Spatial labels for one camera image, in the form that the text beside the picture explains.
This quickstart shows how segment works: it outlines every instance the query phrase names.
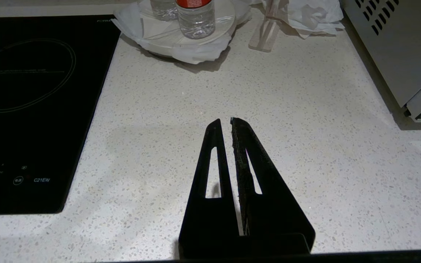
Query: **white terrazzo countertop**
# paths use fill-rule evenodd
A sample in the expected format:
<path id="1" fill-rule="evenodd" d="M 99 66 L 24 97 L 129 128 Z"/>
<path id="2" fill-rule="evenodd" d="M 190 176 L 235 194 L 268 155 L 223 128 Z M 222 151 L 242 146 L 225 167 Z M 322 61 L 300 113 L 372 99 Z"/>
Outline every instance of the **white terrazzo countertop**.
<path id="1" fill-rule="evenodd" d="M 121 39 L 64 211 L 0 216 L 0 262 L 174 258 L 216 118 L 237 203 L 232 116 L 252 125 L 311 221 L 313 253 L 421 248 L 421 130 L 398 128 L 346 32 L 280 32 L 257 52 L 252 12 L 213 63 L 158 60 Z"/>

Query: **plastic water bottle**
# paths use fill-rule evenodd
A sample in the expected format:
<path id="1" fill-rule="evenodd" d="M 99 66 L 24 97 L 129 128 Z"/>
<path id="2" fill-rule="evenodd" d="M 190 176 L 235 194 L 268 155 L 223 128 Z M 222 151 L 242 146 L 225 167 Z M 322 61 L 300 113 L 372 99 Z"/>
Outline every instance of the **plastic water bottle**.
<path id="1" fill-rule="evenodd" d="M 151 0 L 151 7 L 158 20 L 168 21 L 178 18 L 175 0 Z"/>
<path id="2" fill-rule="evenodd" d="M 183 35 L 200 39 L 215 31 L 213 0 L 177 0 L 178 22 Z"/>

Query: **vent slot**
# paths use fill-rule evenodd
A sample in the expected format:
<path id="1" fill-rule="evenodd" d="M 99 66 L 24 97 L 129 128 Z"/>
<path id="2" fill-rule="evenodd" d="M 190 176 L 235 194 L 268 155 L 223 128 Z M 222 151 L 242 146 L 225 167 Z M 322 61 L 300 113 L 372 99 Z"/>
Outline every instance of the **vent slot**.
<path id="1" fill-rule="evenodd" d="M 389 14 L 389 11 L 386 9 L 386 7 L 383 7 L 383 12 L 386 14 L 387 18 L 391 17 L 391 15 Z"/>
<path id="2" fill-rule="evenodd" d="M 375 26 L 371 26 L 371 28 L 373 28 L 373 31 L 376 33 L 376 35 L 379 35 L 379 32 L 378 32 L 378 30 L 376 29 Z"/>
<path id="3" fill-rule="evenodd" d="M 368 2 L 371 5 L 371 7 L 373 7 L 373 9 L 376 10 L 376 5 L 373 3 L 373 1 L 369 0 Z"/>
<path id="4" fill-rule="evenodd" d="M 389 7 L 389 9 L 394 12 L 394 5 L 390 1 L 386 1 L 386 5 Z"/>
<path id="5" fill-rule="evenodd" d="M 366 20 L 368 20 L 369 21 L 369 16 L 368 16 L 368 14 L 366 13 L 366 12 L 363 12 L 363 14 L 365 15 L 365 17 L 366 17 Z"/>
<path id="6" fill-rule="evenodd" d="M 376 25 L 378 25 L 380 30 L 383 30 L 383 25 L 379 22 L 379 20 L 375 19 Z"/>
<path id="7" fill-rule="evenodd" d="M 379 14 L 378 16 L 381 19 L 381 21 L 383 21 L 383 24 L 386 25 L 386 18 L 384 18 L 384 15 L 383 14 Z"/>

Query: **speckled countertop surface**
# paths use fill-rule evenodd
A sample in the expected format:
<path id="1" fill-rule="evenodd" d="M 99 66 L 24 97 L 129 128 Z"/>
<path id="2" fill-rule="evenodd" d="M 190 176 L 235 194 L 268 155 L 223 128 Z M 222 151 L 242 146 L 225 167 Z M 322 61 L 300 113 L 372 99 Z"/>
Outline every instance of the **speckled countertop surface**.
<path id="1" fill-rule="evenodd" d="M 314 226 L 314 253 L 421 248 L 421 131 L 400 130 L 349 36 L 279 33 L 217 62 L 158 60 L 118 42 L 64 211 L 0 216 L 0 262 L 176 256 L 207 124 L 247 120 Z"/>

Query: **crumpled tissue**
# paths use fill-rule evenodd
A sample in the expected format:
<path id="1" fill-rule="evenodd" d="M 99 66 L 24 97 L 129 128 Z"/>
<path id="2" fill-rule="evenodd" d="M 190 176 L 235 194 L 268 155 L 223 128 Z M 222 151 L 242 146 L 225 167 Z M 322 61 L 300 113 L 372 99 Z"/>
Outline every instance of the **crumpled tissue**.
<path id="1" fill-rule="evenodd" d="M 274 0 L 279 4 L 276 17 L 297 30 L 302 38 L 311 34 L 337 35 L 344 29 L 339 0 Z"/>
<path id="2" fill-rule="evenodd" d="M 251 18 L 250 6 L 242 2 L 241 0 L 231 0 L 234 7 L 235 7 L 235 20 L 236 24 L 240 24 L 246 22 Z M 150 8 L 150 1 L 148 0 L 141 0 L 137 2 L 133 2 L 130 5 L 127 5 L 123 9 L 114 12 L 115 19 L 112 19 L 112 22 L 117 26 L 117 28 L 128 38 L 134 40 L 138 45 L 148 51 L 152 51 L 150 47 L 151 39 L 157 37 L 148 36 L 145 37 L 144 32 L 144 22 L 141 18 L 141 14 L 146 15 L 148 17 L 153 17 L 152 10 Z M 216 22 L 225 22 L 224 18 L 216 18 Z M 169 51 L 169 55 L 173 58 L 191 63 L 191 64 L 198 64 L 204 61 L 214 61 L 219 58 L 220 53 L 225 50 L 228 46 L 228 43 L 232 39 L 229 34 L 224 34 L 218 39 L 206 43 L 204 45 L 192 45 L 192 44 L 179 44 L 178 41 L 182 35 L 179 35 L 178 39 L 173 37 L 169 37 L 167 34 L 169 32 L 176 32 L 179 30 L 179 26 L 177 21 L 172 22 L 159 22 L 154 25 L 156 27 L 163 27 L 163 33 L 159 35 L 164 35 L 168 37 L 167 40 L 175 41 L 172 45 L 171 50 Z"/>

